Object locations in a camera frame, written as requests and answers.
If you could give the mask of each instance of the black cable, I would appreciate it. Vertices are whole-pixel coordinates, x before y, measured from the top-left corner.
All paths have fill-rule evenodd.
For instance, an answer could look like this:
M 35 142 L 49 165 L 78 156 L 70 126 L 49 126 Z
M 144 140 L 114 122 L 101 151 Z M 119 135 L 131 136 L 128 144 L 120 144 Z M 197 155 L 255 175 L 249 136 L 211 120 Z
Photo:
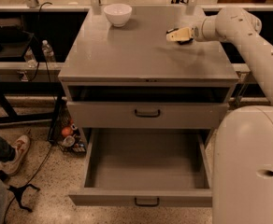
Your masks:
M 35 176 L 39 173 L 39 171 L 41 170 L 42 166 L 44 165 L 45 161 L 50 157 L 52 151 L 52 146 L 50 146 L 44 160 L 41 162 L 41 164 L 39 165 L 39 167 L 37 168 L 37 170 L 35 171 L 35 173 L 32 175 L 32 177 L 25 183 L 25 185 L 29 184 L 34 178 Z M 15 200 L 15 197 L 12 198 L 12 200 L 9 202 L 6 212 L 5 212 L 5 217 L 4 217 L 4 223 L 6 224 L 6 217 L 7 217 L 7 212 L 9 210 L 9 207 L 12 205 L 13 201 Z
M 43 4 L 40 6 L 39 11 L 38 11 L 38 17 L 37 17 L 37 19 L 38 19 L 38 21 L 37 21 L 37 22 L 38 22 L 38 27 L 37 27 L 37 29 L 38 29 L 39 35 L 40 35 L 40 13 L 41 13 L 41 9 L 42 9 L 43 6 L 46 5 L 46 4 L 52 5 L 51 2 L 45 2 L 45 3 L 43 3 Z M 39 40 L 37 39 L 37 37 L 36 37 L 35 35 L 33 35 L 33 38 L 36 40 L 36 43 L 37 43 L 39 46 L 41 46 L 41 43 L 39 42 Z M 29 79 L 30 82 L 33 81 L 33 80 L 36 78 L 36 74 L 37 74 L 38 69 L 39 69 L 39 64 L 40 64 L 40 62 L 37 63 L 37 67 L 36 67 L 36 71 L 35 71 L 34 76 L 33 76 L 33 78 Z M 49 71 L 49 67 L 48 67 L 48 64 L 47 64 L 47 62 L 46 62 L 46 59 L 45 59 L 45 65 L 46 65 L 46 70 L 47 70 L 49 82 L 50 82 L 50 84 L 52 85 L 51 78 L 50 78 L 50 71 Z M 54 97 L 54 93 L 52 94 L 52 97 L 53 97 L 53 100 L 54 100 L 54 103 L 55 103 L 55 102 L 56 102 L 56 99 L 55 99 L 55 97 Z M 49 151 L 48 151 L 48 153 L 46 154 L 46 156 L 45 156 L 43 162 L 41 162 L 41 164 L 39 165 L 39 167 L 37 168 L 37 170 L 35 171 L 35 173 L 33 174 L 33 176 L 26 182 L 25 185 L 29 184 L 29 183 L 35 178 L 35 176 L 39 173 L 39 171 L 41 170 L 41 168 L 42 168 L 42 166 L 44 165 L 45 161 L 49 158 L 50 153 L 51 153 L 51 150 L 52 150 L 52 146 L 50 146 Z M 15 200 L 15 197 L 12 198 L 12 200 L 9 202 L 9 204 L 8 204 L 8 206 L 7 206 L 7 209 L 6 209 L 6 212 L 5 212 L 5 217 L 4 217 L 4 223 L 6 223 L 7 212 L 8 212 L 9 207 L 12 205 L 12 203 L 13 203 L 14 200 Z

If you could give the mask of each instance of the shoe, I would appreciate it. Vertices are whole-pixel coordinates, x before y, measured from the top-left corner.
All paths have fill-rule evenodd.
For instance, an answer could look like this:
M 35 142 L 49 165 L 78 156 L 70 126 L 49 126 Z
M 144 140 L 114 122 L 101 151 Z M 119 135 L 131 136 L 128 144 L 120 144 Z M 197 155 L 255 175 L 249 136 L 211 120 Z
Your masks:
M 30 147 L 30 139 L 27 135 L 19 137 L 12 145 L 15 148 L 15 158 L 13 161 L 2 162 L 3 171 L 7 175 L 15 175 L 18 173 L 23 158 Z

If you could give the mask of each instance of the floor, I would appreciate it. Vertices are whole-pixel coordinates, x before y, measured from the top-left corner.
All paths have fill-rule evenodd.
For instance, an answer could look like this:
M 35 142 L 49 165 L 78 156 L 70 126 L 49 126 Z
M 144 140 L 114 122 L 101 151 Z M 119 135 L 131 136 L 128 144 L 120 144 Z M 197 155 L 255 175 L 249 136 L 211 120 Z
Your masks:
M 30 101 L 24 97 L 10 102 L 17 112 L 38 112 L 52 109 L 53 103 L 42 98 Z M 12 143 L 23 133 L 31 136 L 31 146 L 20 171 L 8 180 L 8 184 L 20 187 L 28 181 L 40 191 L 27 189 L 22 197 L 23 205 L 33 209 L 32 213 L 21 210 L 12 201 L 9 193 L 6 223 L 158 223 L 158 224 L 211 224 L 211 208 L 165 208 L 165 207 L 78 207 L 68 192 L 78 189 L 82 183 L 84 156 L 63 152 L 47 141 L 50 122 L 0 125 L 0 135 Z M 208 146 L 208 160 L 212 166 L 212 143 Z

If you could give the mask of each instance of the drawer front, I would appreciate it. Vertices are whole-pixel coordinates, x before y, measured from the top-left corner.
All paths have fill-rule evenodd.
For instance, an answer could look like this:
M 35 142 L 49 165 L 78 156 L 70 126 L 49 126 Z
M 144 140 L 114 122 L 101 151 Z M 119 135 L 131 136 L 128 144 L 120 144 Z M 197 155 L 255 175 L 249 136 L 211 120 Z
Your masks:
M 140 207 L 212 207 L 211 190 L 189 191 L 131 191 L 81 189 L 71 191 L 75 205 L 140 206 Z
M 182 130 L 93 129 L 83 188 L 69 196 L 76 205 L 211 207 L 198 137 Z
M 68 102 L 79 127 L 92 128 L 217 128 L 228 105 Z

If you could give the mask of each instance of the lab bench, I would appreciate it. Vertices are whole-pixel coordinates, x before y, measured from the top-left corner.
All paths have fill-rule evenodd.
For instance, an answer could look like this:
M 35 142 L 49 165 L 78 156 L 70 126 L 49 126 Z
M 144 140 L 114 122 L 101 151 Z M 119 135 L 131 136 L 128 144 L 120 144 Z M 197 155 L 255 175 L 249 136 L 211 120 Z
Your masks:
M 122 28 L 92 7 L 59 78 L 88 143 L 76 205 L 211 206 L 206 147 L 238 76 L 219 42 L 180 45 L 167 30 L 200 7 L 133 6 Z
M 0 106 L 6 111 L 0 117 L 0 123 L 14 123 L 32 120 L 51 119 L 51 126 L 59 114 L 64 91 L 58 79 L 61 67 L 73 45 L 80 26 L 87 14 L 87 8 L 73 9 L 72 7 L 43 7 L 30 9 L 28 7 L 0 7 L 1 20 L 19 20 L 17 35 L 29 34 L 27 40 L 18 41 L 14 34 L 16 26 L 7 29 L 0 28 L 2 35 L 9 35 L 5 42 L 0 42 Z M 42 55 L 41 41 L 48 39 L 55 52 L 56 67 L 48 67 Z M 23 58 L 28 47 L 31 47 L 36 60 L 37 68 L 30 68 Z M 7 95 L 20 96 L 56 96 L 55 107 L 52 112 L 18 114 Z

